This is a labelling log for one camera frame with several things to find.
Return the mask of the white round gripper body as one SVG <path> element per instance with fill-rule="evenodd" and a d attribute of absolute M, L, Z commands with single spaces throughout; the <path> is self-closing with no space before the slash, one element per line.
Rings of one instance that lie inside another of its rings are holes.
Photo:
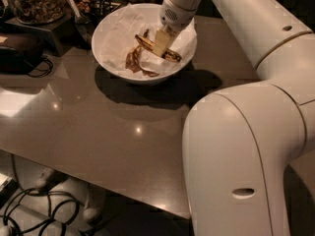
<path fill-rule="evenodd" d="M 159 17 L 173 31 L 182 31 L 191 23 L 197 11 L 195 0 L 163 0 Z"/>

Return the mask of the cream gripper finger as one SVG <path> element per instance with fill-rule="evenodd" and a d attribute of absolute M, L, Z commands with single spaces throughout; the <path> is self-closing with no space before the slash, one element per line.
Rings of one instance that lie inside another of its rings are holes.
<path fill-rule="evenodd" d="M 169 26 L 163 26 L 158 29 L 155 36 L 153 53 L 161 57 L 166 49 L 171 46 L 176 37 L 177 32 L 172 30 Z"/>

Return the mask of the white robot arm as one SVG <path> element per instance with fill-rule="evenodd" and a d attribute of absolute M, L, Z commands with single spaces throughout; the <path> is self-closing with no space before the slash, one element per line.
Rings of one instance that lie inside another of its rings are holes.
<path fill-rule="evenodd" d="M 201 0 L 164 0 L 181 31 Z M 259 80 L 190 110 L 183 167 L 195 236 L 290 236 L 284 171 L 314 148 L 314 33 L 276 0 L 212 0 Z"/>

